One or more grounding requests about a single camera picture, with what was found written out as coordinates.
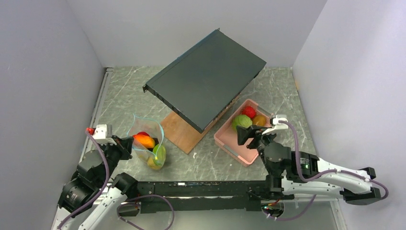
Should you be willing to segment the pink perforated plastic basket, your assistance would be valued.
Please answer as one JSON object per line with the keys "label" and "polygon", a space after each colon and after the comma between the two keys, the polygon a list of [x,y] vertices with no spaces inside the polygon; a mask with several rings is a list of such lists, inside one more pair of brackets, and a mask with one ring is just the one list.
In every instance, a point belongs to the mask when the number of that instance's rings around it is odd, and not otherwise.
{"label": "pink perforated plastic basket", "polygon": [[246,148],[246,145],[249,144],[253,138],[249,138],[244,145],[240,146],[237,144],[237,133],[232,129],[232,121],[237,115],[240,115],[247,106],[255,109],[257,114],[264,115],[267,118],[266,125],[270,125],[271,113],[261,108],[254,100],[246,99],[214,134],[215,143],[245,167],[251,165],[259,154],[256,149]]}

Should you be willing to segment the brown toy kiwi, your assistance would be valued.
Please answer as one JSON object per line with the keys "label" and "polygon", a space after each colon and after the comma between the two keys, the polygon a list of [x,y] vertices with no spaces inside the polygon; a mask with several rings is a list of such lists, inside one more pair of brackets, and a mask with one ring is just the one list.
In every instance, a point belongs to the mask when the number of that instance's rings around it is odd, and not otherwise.
{"label": "brown toy kiwi", "polygon": [[267,117],[264,115],[256,115],[252,119],[252,124],[255,126],[264,127],[267,124]]}

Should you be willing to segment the red orange toy mango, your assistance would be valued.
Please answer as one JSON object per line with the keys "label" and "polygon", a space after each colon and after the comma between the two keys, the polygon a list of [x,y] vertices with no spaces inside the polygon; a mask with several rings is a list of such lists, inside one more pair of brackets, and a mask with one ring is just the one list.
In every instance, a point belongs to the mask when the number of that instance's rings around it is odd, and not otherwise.
{"label": "red orange toy mango", "polygon": [[153,149],[156,145],[155,140],[148,136],[143,135],[133,135],[134,140],[139,142],[146,149]]}

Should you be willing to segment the clear zip top bag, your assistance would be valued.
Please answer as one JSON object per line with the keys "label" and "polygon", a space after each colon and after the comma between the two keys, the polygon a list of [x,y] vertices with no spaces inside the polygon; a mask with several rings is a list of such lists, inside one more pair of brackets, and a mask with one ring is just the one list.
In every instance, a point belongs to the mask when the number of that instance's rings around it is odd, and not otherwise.
{"label": "clear zip top bag", "polygon": [[133,138],[132,152],[149,168],[160,170],[166,161],[167,151],[161,124],[153,119],[133,115],[127,136]]}

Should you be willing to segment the red toy apple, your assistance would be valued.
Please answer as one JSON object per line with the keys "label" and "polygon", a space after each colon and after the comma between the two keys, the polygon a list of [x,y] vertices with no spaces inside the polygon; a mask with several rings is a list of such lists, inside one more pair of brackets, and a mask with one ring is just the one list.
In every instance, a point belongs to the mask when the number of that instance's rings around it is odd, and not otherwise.
{"label": "red toy apple", "polygon": [[150,136],[147,132],[144,132],[144,131],[138,132],[137,135],[143,135],[143,136],[148,136],[148,137]]}

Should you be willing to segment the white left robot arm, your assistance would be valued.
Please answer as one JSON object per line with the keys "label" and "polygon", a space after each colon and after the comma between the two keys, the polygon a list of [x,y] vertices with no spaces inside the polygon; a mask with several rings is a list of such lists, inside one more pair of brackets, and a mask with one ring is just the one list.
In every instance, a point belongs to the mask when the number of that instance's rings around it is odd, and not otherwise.
{"label": "white left robot arm", "polygon": [[63,186],[57,203],[54,230],[91,230],[121,200],[132,201],[138,193],[137,180],[121,173],[115,177],[107,197],[101,204],[94,202],[103,194],[111,174],[121,160],[132,158],[133,137],[86,134],[96,149],[84,155],[71,180]]}

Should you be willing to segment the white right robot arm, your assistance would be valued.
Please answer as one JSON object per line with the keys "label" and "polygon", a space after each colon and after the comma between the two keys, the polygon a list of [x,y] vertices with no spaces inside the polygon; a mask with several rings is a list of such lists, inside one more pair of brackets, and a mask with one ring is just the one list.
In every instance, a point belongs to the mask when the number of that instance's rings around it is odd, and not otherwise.
{"label": "white right robot arm", "polygon": [[[277,130],[290,129],[295,147],[274,141]],[[351,205],[364,206],[388,197],[387,188],[375,181],[374,168],[351,170],[299,150],[298,135],[287,121],[270,127],[237,126],[237,143],[258,152],[268,172],[264,194],[270,199],[294,194],[342,196]]]}

